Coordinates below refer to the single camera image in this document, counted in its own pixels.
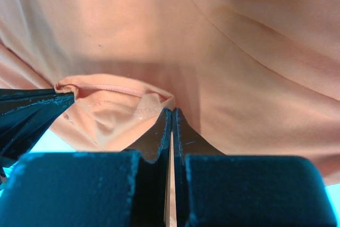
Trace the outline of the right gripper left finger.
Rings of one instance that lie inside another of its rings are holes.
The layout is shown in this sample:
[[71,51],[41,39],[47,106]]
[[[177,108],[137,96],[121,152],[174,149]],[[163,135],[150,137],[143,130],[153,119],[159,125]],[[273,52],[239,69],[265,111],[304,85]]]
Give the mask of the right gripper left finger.
[[30,153],[1,195],[1,226],[165,226],[172,112],[121,152]]

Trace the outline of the orange t-shirt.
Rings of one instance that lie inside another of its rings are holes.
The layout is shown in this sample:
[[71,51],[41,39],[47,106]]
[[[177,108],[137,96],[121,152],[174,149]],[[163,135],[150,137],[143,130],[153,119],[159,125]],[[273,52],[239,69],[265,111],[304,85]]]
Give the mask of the orange t-shirt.
[[300,156],[339,184],[339,0],[1,0],[1,89],[74,94],[20,159],[121,152],[179,108],[225,155]]

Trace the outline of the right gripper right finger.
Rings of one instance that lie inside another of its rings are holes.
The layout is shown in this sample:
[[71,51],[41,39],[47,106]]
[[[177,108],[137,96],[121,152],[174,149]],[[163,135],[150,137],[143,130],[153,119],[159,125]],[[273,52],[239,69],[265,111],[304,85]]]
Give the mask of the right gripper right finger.
[[225,155],[172,114],[178,226],[336,226],[316,167],[300,156]]

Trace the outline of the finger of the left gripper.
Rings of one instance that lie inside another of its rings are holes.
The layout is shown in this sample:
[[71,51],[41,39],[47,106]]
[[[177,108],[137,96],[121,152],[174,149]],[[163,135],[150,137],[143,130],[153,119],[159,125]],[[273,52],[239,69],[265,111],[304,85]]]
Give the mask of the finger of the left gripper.
[[53,122],[74,104],[73,93],[54,89],[1,89],[1,181]]

